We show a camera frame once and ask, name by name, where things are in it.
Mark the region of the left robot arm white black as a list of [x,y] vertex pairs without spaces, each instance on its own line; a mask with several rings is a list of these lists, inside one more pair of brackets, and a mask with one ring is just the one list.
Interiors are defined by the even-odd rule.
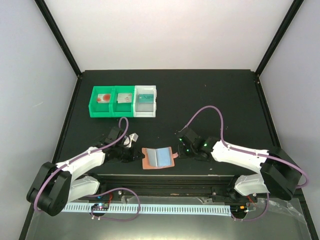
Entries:
[[142,159],[144,155],[135,148],[138,137],[137,133],[127,135],[123,129],[113,127],[106,138],[77,156],[56,164],[44,163],[27,192],[26,200],[34,209],[56,216],[77,199],[86,196],[103,199],[108,192],[107,186],[98,177],[87,173],[111,160],[129,163]]

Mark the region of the brown leather card holder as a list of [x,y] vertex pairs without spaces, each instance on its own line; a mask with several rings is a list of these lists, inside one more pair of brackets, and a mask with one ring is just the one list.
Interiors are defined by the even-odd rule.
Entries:
[[173,153],[171,147],[142,148],[144,158],[142,159],[143,170],[159,170],[175,166],[175,159],[179,156]]

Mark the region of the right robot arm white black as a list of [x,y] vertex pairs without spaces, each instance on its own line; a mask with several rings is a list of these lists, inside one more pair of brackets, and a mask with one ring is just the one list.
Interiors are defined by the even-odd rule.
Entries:
[[253,172],[239,175],[228,187],[228,198],[234,202],[253,194],[271,194],[289,201],[302,176],[299,167],[281,148],[271,152],[242,147],[217,137],[203,138],[189,127],[181,130],[177,137],[180,155],[198,161],[227,163]]

